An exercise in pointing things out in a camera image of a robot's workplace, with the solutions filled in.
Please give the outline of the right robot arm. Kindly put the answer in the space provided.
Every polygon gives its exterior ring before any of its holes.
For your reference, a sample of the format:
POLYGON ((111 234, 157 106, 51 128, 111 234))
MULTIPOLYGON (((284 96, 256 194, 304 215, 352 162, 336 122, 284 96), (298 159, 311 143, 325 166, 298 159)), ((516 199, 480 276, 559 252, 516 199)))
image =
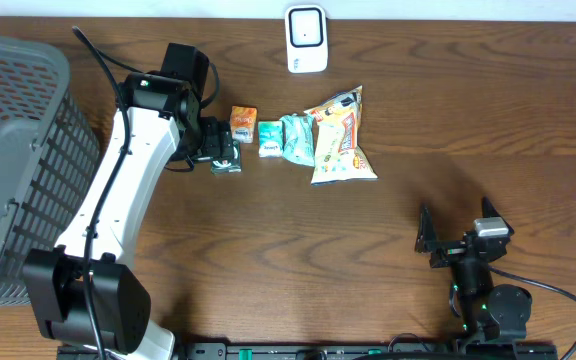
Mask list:
POLYGON ((496 285, 489 264, 507 254, 514 229, 490 200, 481 200, 482 216, 459 240, 438 238, 427 206, 420 207, 415 251, 430 256, 432 268, 451 270, 449 301, 458 306, 463 333, 452 341, 453 351, 473 355, 476 348, 500 346, 514 349, 527 335, 532 296, 518 286, 496 285))

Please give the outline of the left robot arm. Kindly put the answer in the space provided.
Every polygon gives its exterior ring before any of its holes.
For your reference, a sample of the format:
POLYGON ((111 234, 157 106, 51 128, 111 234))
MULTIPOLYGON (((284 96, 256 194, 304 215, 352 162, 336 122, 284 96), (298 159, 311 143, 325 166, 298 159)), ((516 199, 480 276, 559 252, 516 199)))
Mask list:
POLYGON ((216 67, 197 48, 169 44, 160 70, 116 85, 112 138, 75 218, 51 250, 22 268, 41 335, 91 349, 97 359, 170 359, 174 334, 151 318, 151 297, 132 271, 157 181, 171 162, 233 159, 230 126, 202 116, 216 67))

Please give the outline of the mint green pouch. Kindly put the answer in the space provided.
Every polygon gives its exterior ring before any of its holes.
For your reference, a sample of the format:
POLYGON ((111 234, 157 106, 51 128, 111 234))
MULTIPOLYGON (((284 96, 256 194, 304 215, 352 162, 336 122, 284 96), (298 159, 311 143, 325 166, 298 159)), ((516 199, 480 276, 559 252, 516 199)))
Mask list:
POLYGON ((285 115, 280 118, 284 127, 283 158, 298 165, 313 167, 313 118, 309 115, 285 115))

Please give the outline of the dark green round-logo packet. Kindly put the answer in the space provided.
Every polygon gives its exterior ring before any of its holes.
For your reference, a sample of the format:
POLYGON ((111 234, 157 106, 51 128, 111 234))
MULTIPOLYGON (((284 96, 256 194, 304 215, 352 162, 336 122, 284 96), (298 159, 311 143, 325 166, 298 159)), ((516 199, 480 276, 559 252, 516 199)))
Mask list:
POLYGON ((211 164, 211 173, 214 175, 239 173, 242 171, 240 144, 233 142, 234 155, 232 159, 217 160, 211 164))

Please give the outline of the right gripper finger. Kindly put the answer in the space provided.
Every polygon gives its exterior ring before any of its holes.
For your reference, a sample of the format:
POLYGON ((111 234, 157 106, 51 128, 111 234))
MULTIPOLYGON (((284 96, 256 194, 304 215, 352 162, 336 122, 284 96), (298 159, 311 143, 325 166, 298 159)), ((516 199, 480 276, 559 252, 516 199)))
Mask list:
POLYGON ((437 234, 428 207, 422 204, 420 207, 419 228, 415 242, 417 253, 433 252, 437 246, 437 234))
POLYGON ((500 218, 506 227, 510 235, 514 234, 513 227, 502 217, 502 215, 496 210, 490 199, 484 196, 481 200, 482 216, 484 218, 500 218))

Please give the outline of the green tissue pack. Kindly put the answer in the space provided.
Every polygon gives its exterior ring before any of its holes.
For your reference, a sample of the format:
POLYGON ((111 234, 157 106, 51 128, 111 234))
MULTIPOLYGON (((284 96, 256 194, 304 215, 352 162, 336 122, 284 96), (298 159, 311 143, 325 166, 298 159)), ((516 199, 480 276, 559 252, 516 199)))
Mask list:
POLYGON ((281 121, 262 121, 258 124, 259 156, 283 156, 283 123, 281 121))

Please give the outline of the orange tissue pack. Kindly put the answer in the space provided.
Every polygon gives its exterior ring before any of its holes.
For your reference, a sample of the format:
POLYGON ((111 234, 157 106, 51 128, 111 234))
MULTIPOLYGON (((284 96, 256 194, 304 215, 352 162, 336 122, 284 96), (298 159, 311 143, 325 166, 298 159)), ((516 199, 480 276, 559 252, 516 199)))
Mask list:
POLYGON ((255 107, 233 106, 230 114, 232 138, 239 143, 251 144, 257 120, 255 107))

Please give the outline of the cream snack bag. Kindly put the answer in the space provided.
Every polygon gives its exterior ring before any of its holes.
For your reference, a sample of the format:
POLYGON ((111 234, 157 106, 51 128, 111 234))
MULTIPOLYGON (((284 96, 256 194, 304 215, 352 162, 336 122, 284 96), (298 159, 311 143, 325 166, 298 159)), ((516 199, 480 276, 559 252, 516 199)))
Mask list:
POLYGON ((312 185, 378 178, 358 144, 362 92, 359 85, 304 111, 318 126, 312 185))

